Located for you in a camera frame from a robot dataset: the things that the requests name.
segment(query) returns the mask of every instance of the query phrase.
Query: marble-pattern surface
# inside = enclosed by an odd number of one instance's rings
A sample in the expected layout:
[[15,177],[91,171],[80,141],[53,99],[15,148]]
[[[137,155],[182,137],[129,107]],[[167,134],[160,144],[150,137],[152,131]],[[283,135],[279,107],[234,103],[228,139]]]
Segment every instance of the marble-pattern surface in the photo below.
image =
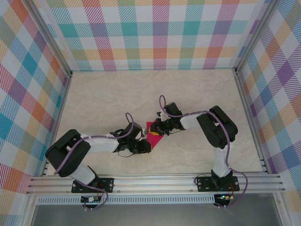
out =
[[[89,135],[124,129],[125,112],[146,127],[147,121],[157,117],[161,94],[167,103],[175,102],[182,113],[219,105],[238,127],[231,153],[232,167],[261,171],[231,70],[76,72],[57,138],[69,129]],[[95,153],[87,155],[83,162],[99,174],[210,172],[213,147],[201,128],[195,128],[165,136],[150,154],[121,158],[117,153]]]

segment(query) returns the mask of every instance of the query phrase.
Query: purple cable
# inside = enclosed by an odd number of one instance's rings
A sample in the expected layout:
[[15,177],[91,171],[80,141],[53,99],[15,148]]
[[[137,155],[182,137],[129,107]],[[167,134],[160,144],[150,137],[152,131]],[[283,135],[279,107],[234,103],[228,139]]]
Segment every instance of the purple cable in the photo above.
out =
[[245,177],[245,179],[246,179],[246,186],[245,186],[245,188],[244,188],[242,194],[239,196],[238,199],[236,199],[235,202],[229,204],[228,207],[229,207],[229,206],[232,206],[232,205],[234,205],[234,204],[236,204],[236,203],[243,197],[243,195],[246,193],[246,190],[247,190],[247,188],[248,188],[248,177],[246,176],[245,173],[240,172],[240,171],[237,171],[237,170],[231,168],[231,166],[230,166],[229,163],[228,163],[228,158],[229,158],[229,154],[230,154],[230,138],[229,138],[229,135],[228,135],[228,133],[227,133],[227,131],[226,131],[226,128],[224,127],[224,125],[222,124],[222,122],[217,118],[217,116],[216,116],[215,114],[213,114],[212,112],[207,111],[207,110],[198,111],[198,112],[192,112],[192,113],[186,113],[186,114],[183,114],[183,115],[171,115],[171,114],[168,114],[168,113],[165,111],[165,109],[164,109],[164,107],[162,106],[162,104],[161,104],[161,98],[164,99],[164,106],[165,106],[165,105],[166,105],[166,99],[165,99],[165,96],[164,96],[164,95],[161,95],[161,96],[159,97],[159,104],[160,104],[160,107],[161,107],[162,111],[163,111],[165,114],[167,114],[169,117],[179,118],[179,117],[183,117],[183,116],[187,116],[187,115],[192,115],[192,114],[208,113],[208,114],[212,115],[212,116],[215,118],[215,120],[220,124],[222,130],[224,131],[224,133],[225,133],[225,135],[226,135],[226,139],[227,139],[227,143],[228,143],[228,145],[227,145],[227,154],[226,154],[226,165],[227,165],[227,167],[228,167],[230,170],[232,170],[232,171],[235,172],[235,173],[239,173],[239,174],[243,175],[243,176]]
[[[66,157],[65,157],[64,160],[62,161],[61,165],[60,165],[60,166],[57,168],[57,170],[55,171],[54,175],[58,174],[58,172],[62,169],[62,167],[63,167],[63,166],[65,165],[65,163],[68,161],[68,159],[69,159],[71,153],[72,153],[73,150],[76,148],[76,146],[79,145],[80,142],[82,142],[82,141],[84,141],[84,140],[87,140],[87,139],[99,138],[99,137],[103,137],[103,138],[107,138],[107,139],[121,139],[121,138],[124,138],[124,137],[128,136],[128,135],[132,132],[133,127],[134,127],[134,119],[133,119],[132,115],[131,115],[130,113],[127,112],[127,113],[126,113],[126,118],[127,118],[128,123],[130,123],[130,120],[129,120],[128,117],[127,117],[128,115],[129,115],[130,118],[131,118],[132,126],[131,126],[131,129],[130,129],[125,135],[122,135],[122,136],[120,136],[120,137],[108,137],[108,136],[106,136],[106,135],[94,135],[94,136],[89,136],[89,137],[83,137],[82,139],[80,139],[78,142],[76,142],[76,143],[73,145],[73,147],[71,148],[71,150],[68,152],[68,154],[66,155]],[[107,193],[105,190],[100,189],[100,188],[97,188],[97,187],[92,187],[92,186],[89,186],[89,185],[85,185],[84,183],[82,183],[82,182],[80,182],[80,181],[78,181],[78,180],[76,180],[76,181],[77,181],[79,184],[81,184],[81,185],[83,185],[83,186],[85,186],[85,187],[87,187],[87,188],[90,188],[90,189],[94,189],[94,190],[103,192],[103,193],[105,193],[105,194],[107,195],[107,197],[106,197],[106,199],[104,200],[104,202],[103,202],[102,204],[97,205],[95,208],[93,208],[93,210],[96,210],[96,209],[102,207],[102,206],[108,201],[109,195],[108,195],[108,193]]]

